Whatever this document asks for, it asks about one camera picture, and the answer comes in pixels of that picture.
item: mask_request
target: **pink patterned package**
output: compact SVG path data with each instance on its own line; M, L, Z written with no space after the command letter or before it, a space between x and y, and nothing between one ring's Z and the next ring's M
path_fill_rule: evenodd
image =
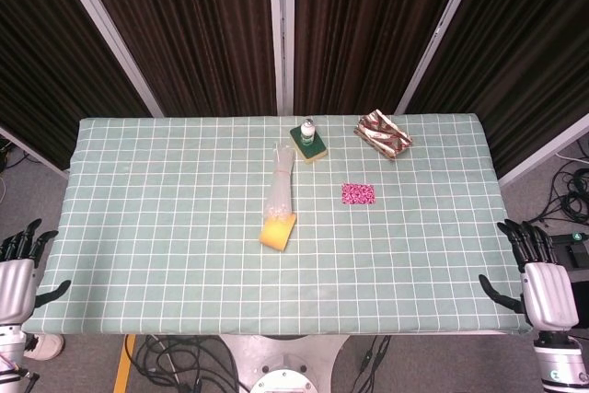
M342 184L341 201L344 204L374 204L375 187L371 184Z

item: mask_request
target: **floor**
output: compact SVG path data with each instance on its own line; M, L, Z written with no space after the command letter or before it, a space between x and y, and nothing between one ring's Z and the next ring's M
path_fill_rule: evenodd
M583 138L587 146L589 136ZM561 152L579 156L573 144ZM21 153L13 153L10 163ZM548 198L549 183L564 160L552 157L502 189L508 214L516 221L539 213ZM0 203L0 238L21 230L37 217L42 231L58 226L66 180L43 165L23 161L2 174L6 195ZM0 199L2 198L0 182ZM588 232L583 226L548 221L552 235ZM376 375L376 392L518 392L542 391L538 380L532 334L525 336L394 336ZM370 336L350 338L343 346L332 375L332 391L350 391L353 379L370 346ZM28 361L41 374L34 391L69 393L111 392L121 353L122 336L68 335L64 352L49 362ZM589 366L589 352L584 355ZM163 391L132 370L128 392Z

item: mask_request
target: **table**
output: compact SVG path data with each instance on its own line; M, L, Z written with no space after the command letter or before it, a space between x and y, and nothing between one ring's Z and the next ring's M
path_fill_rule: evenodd
M521 284L475 115L404 115L395 161L317 116L329 149L293 170L297 222L283 253L263 247L272 149L301 117L87 119L71 161L60 234L35 311L47 333L323 334L526 329L479 287ZM375 186L344 205L341 184Z

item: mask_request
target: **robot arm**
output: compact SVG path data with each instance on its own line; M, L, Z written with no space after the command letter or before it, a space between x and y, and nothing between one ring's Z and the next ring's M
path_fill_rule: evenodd
M495 303L523 313L526 321L538 330L534 350L546 392L589 390L589 375L583 364L581 347L569 338L568 331L579 317L572 294L571 280L558 264L550 237L539 227L521 225L511 220L498 223L512 243L521 273L521 300L500 295L484 275L480 285Z
M57 231L45 232L33 243L41 220L35 220L0 245L0 393L18 392L22 377L29 379L29 392L39 375L20 366L27 335L21 325L33 310L63 295L70 286L64 281L48 294L36 295L40 257Z

